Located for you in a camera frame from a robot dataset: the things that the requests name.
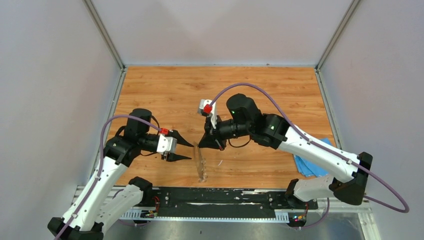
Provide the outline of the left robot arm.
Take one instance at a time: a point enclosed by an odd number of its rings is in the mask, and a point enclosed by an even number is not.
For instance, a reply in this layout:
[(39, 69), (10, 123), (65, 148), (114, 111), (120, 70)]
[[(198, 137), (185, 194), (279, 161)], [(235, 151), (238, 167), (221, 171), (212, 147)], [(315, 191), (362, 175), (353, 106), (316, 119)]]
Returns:
[(99, 146), (99, 161), (92, 176), (77, 200), (61, 216), (53, 217), (47, 228), (56, 240), (102, 240), (108, 230), (131, 207), (149, 206), (153, 201), (153, 185), (141, 177), (134, 177), (108, 203), (105, 200), (117, 180), (127, 171), (135, 158), (148, 151), (160, 154), (167, 162), (188, 159), (176, 153), (177, 145), (192, 147), (175, 129), (152, 124), (150, 110), (136, 108), (130, 114), (109, 118), (101, 129), (101, 137), (109, 123), (126, 118), (126, 125)]

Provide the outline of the metal key organizer plate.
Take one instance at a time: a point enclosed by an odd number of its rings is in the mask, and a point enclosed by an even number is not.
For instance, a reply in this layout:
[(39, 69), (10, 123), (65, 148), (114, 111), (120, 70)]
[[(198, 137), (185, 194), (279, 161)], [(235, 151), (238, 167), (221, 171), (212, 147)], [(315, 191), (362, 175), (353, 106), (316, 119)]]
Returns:
[(202, 156), (201, 149), (197, 142), (193, 143), (193, 160), (195, 162), (196, 171), (198, 175), (198, 181), (204, 183), (207, 181), (207, 174), (205, 172), (205, 160)]

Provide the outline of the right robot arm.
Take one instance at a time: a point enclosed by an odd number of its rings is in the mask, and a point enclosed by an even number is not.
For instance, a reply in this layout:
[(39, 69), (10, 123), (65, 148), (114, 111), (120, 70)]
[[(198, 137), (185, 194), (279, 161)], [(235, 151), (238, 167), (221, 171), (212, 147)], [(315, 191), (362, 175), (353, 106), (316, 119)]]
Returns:
[(231, 96), (226, 107), (231, 118), (221, 120), (210, 99), (200, 100), (198, 113), (206, 120), (199, 148), (223, 151), (231, 139), (248, 136), (260, 146), (291, 153), (324, 168), (325, 176), (290, 181), (285, 201), (292, 209), (320, 198), (335, 197), (354, 206), (362, 203), (368, 181), (365, 171), (373, 160), (370, 154), (337, 149), (291, 126), (280, 115), (261, 113), (254, 100), (241, 93)]

